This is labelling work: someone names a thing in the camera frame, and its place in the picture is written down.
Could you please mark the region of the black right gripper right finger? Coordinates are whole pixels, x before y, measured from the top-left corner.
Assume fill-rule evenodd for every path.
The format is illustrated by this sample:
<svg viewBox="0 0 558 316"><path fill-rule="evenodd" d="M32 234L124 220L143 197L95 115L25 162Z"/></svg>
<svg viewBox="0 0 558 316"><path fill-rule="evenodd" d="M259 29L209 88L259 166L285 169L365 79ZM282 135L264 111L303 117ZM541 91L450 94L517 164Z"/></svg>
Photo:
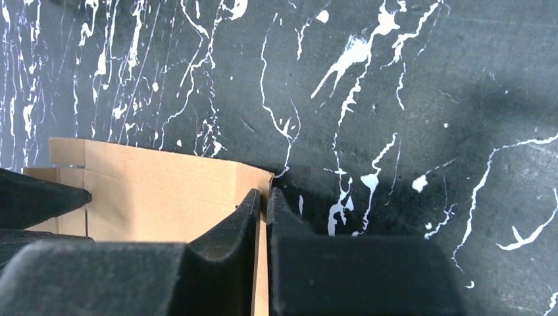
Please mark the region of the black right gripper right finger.
<svg viewBox="0 0 558 316"><path fill-rule="evenodd" d="M466 314L449 261L428 240L316 234L279 188L266 236L271 315Z"/></svg>

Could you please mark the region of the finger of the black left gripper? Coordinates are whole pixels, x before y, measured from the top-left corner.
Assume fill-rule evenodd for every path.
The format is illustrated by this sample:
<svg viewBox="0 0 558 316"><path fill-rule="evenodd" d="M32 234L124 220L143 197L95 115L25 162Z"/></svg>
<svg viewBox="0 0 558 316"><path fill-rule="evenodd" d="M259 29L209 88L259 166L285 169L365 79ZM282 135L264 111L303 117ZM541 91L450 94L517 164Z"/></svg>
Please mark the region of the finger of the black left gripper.
<svg viewBox="0 0 558 316"><path fill-rule="evenodd" d="M1 228L22 230L91 201L83 189L60 183L60 168L1 169Z"/></svg>
<svg viewBox="0 0 558 316"><path fill-rule="evenodd" d="M33 230L1 230L1 270L24 246L40 240L93 241L93 238Z"/></svg>

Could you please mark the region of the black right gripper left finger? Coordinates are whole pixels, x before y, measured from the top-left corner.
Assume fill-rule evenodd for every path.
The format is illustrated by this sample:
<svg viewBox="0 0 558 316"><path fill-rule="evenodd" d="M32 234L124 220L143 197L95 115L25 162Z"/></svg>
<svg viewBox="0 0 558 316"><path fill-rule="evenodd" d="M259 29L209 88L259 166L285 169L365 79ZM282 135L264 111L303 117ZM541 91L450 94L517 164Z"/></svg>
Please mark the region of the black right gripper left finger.
<svg viewBox="0 0 558 316"><path fill-rule="evenodd" d="M1 271L2 315L250 315L261 194L188 243L40 240Z"/></svg>

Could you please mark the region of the brown cardboard box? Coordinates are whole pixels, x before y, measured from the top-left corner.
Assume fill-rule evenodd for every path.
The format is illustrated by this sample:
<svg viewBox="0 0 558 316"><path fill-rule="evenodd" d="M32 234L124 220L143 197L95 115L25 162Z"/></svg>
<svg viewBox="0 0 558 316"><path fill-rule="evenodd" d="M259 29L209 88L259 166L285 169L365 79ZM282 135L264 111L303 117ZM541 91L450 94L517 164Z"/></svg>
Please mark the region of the brown cardboard box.
<svg viewBox="0 0 558 316"><path fill-rule="evenodd" d="M35 231L112 242L191 242L242 202L261 193L272 174L235 161L107 142L52 137L51 167L23 173L90 192L87 205L34 226Z"/></svg>

